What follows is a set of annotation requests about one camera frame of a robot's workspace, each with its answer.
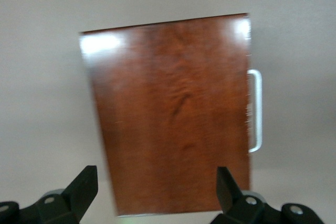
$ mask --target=metal screw head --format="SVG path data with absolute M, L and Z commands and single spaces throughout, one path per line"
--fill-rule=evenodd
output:
M 303 215 L 302 209 L 298 206 L 293 205 L 293 206 L 290 206 L 289 209 L 296 215 Z
M 45 201 L 44 201 L 44 204 L 48 204 L 48 203 L 52 203 L 55 201 L 55 198 L 54 197 L 49 197 L 47 198 Z
M 256 205 L 257 204 L 257 200 L 255 198 L 253 198 L 253 197 L 247 197 L 245 200 L 250 205 Z
M 0 212 L 7 211 L 8 209 L 9 209 L 9 206 L 8 205 L 4 205 L 4 206 L 0 207 Z

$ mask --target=metal handle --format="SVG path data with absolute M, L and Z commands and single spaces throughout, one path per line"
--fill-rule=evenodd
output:
M 252 116 L 254 117 L 254 139 L 255 139 L 255 146 L 248 150 L 249 153 L 255 152 L 261 148 L 262 139 L 263 139 L 263 117 L 262 117 L 262 107 L 263 107 L 263 85 L 262 85 L 262 77 L 261 73 L 256 69 L 249 69 L 247 70 L 247 74 L 254 78 L 254 112 Z

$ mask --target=white backdrop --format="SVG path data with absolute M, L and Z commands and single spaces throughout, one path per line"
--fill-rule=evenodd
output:
M 216 213 L 114 217 L 79 32 L 245 12 L 251 67 L 264 77 L 252 189 L 334 223 L 336 0 L 0 0 L 0 201 L 26 207 L 97 165 L 83 224 L 209 223 Z

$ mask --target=black clamp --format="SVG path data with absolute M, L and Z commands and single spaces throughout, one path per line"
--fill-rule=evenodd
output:
M 87 166 L 61 194 L 43 196 L 19 209 L 0 202 L 0 224 L 78 224 L 98 192 L 97 167 Z
M 226 167 L 217 169 L 217 197 L 223 214 L 211 224 L 323 224 L 304 205 L 285 204 L 277 211 L 255 194 L 244 195 Z

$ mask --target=reddish-brown wood surface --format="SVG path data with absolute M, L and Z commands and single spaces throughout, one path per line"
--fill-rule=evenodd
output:
M 216 168 L 249 187 L 246 14 L 85 32 L 119 215 L 220 209 Z

